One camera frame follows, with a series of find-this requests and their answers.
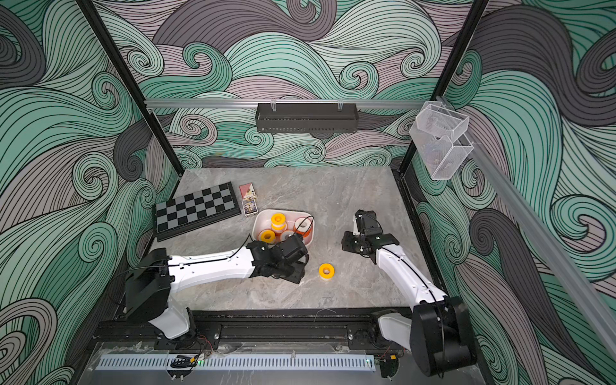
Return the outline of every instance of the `gray marble tabletop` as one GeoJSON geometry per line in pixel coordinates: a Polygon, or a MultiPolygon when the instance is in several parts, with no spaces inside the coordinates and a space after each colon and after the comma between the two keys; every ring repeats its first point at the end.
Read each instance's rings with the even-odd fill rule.
{"type": "MultiPolygon", "coordinates": [[[[230,279],[187,288],[175,294],[182,306],[195,310],[332,308],[408,306],[389,277],[358,254],[342,251],[341,240],[352,230],[358,209],[374,210],[385,232],[405,247],[416,266],[428,268],[411,226],[394,177],[385,167],[188,169],[176,197],[231,181],[238,201],[239,186],[252,182],[257,206],[289,209],[314,215],[315,238],[310,261],[299,285],[273,278],[230,279]],[[322,280],[323,263],[335,268],[322,280]]],[[[179,235],[153,248],[169,254],[209,254],[237,248],[253,227],[254,216],[243,214],[179,235]]]]}

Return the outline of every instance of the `transparent container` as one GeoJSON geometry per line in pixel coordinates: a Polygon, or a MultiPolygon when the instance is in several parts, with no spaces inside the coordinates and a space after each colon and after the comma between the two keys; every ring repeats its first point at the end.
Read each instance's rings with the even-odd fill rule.
{"type": "Polygon", "coordinates": [[[433,180],[451,179],[464,159],[473,150],[472,144],[462,145],[459,138],[468,128],[467,115],[442,107],[440,102],[424,103],[415,118],[410,134],[417,152],[433,180]]]}

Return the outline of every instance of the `white vent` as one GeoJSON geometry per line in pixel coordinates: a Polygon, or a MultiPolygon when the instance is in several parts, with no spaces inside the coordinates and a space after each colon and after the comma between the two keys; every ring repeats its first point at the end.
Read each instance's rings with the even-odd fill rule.
{"type": "MultiPolygon", "coordinates": [[[[105,354],[96,370],[170,370],[176,356],[105,354]]],[[[193,370],[374,371],[375,358],[365,354],[229,354],[202,360],[193,370]]]]}

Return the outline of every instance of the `aluminum rail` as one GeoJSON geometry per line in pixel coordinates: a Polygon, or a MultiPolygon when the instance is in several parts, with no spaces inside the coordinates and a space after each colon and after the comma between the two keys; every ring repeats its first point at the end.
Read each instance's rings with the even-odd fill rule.
{"type": "MultiPolygon", "coordinates": [[[[445,98],[437,97],[437,100],[453,110],[453,107],[447,103],[445,98]]],[[[603,346],[616,360],[616,317],[614,312],[575,265],[561,243],[556,240],[526,202],[520,191],[494,165],[492,158],[477,137],[473,135],[470,127],[466,133],[475,146],[469,158],[475,159],[485,178],[492,184],[498,196],[513,217],[516,218],[526,237],[554,272],[562,287],[601,339],[603,346]]]]}
{"type": "Polygon", "coordinates": [[[257,108],[259,103],[344,103],[357,108],[382,108],[386,110],[420,110],[427,100],[376,100],[376,99],[145,99],[147,108],[257,108]]]}

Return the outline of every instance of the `swirl pattern wall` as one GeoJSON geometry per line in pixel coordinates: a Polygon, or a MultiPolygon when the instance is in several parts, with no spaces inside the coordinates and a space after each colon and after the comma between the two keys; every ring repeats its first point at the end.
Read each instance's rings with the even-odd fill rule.
{"type": "Polygon", "coordinates": [[[74,0],[0,2],[0,382],[68,384],[176,182],[74,0]]]}
{"type": "MultiPolygon", "coordinates": [[[[616,2],[483,15],[446,96],[616,310],[616,2]]],[[[411,192],[450,294],[499,384],[615,384],[616,363],[471,159],[411,192]]]]}
{"type": "MultiPolygon", "coordinates": [[[[430,98],[470,0],[95,0],[146,98],[430,98]]],[[[495,7],[511,1],[502,0],[495,7]]],[[[186,168],[398,164],[417,111],[259,134],[254,110],[159,109],[186,168]]]]}

